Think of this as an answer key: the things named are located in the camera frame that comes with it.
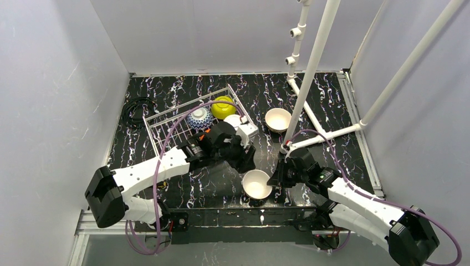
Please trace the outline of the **yellow-green bowl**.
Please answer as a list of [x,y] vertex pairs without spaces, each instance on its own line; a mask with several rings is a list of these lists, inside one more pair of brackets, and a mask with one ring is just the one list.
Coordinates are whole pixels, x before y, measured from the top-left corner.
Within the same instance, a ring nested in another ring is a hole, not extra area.
[[212,115],[220,120],[224,120],[227,116],[236,113],[236,108],[233,105],[227,104],[233,103],[233,100],[229,96],[219,96],[215,98],[217,103],[211,105]]

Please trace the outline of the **white bowl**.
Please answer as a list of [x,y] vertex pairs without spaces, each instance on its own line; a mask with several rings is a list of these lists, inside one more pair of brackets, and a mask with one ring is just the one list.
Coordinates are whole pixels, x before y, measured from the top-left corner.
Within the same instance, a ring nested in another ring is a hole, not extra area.
[[235,130],[242,124],[241,116],[237,114],[228,115],[223,121],[230,124]]

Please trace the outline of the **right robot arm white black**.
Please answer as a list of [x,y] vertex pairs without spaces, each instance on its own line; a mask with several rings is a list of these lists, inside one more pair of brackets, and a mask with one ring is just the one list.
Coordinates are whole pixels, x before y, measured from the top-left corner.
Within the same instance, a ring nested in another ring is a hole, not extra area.
[[440,245],[423,210],[381,203],[371,193],[348,185],[338,170],[320,166],[307,148],[279,158],[267,181],[281,188],[298,183],[327,199],[315,211],[315,223],[354,231],[388,251],[399,265],[423,265]]

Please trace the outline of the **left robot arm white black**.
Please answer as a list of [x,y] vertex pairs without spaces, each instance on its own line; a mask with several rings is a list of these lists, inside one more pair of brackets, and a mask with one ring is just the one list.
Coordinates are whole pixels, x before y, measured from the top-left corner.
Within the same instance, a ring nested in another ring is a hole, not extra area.
[[98,168],[84,196],[99,228],[122,220],[160,225],[169,217],[164,204],[136,194],[172,177],[225,161],[238,173],[255,169],[252,138],[258,134],[255,124],[247,122],[234,128],[219,122],[209,130],[188,137],[162,155],[126,168]]

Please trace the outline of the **red patterned bowl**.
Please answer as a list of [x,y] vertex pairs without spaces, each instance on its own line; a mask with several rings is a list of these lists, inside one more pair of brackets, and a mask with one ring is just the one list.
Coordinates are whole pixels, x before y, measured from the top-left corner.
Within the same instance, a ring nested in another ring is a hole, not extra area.
[[188,126],[196,131],[209,129],[213,120],[214,116],[206,107],[202,107],[191,112],[186,118]]

